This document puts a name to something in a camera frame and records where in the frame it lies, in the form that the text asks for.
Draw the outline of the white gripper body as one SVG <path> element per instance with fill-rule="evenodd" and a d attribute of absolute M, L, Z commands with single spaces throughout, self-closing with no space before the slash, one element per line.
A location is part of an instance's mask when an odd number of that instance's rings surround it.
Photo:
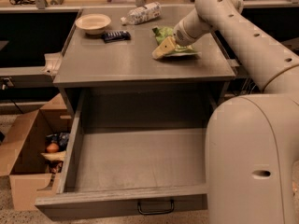
<path fill-rule="evenodd" d="M 213 26 L 204 21 L 194 8 L 173 30 L 173 37 L 180 46 L 189 46 L 203 35 L 210 33 Z"/>

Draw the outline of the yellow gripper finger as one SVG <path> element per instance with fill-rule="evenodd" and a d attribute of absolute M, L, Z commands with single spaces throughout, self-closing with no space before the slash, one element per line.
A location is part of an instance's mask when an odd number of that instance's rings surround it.
<path fill-rule="evenodd" d="M 172 52 L 176 48 L 176 41 L 172 36 L 168 36 L 153 52 L 152 58 L 159 60 L 166 54 Z"/>

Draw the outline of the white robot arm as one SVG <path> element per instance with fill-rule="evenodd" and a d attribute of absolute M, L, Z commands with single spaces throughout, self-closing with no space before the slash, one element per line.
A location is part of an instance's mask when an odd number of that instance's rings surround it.
<path fill-rule="evenodd" d="M 195 0 L 152 55 L 217 30 L 259 88 L 222 103 L 206 128 L 210 224 L 298 224 L 292 167 L 299 160 L 299 58 L 242 14 L 243 0 Z"/>

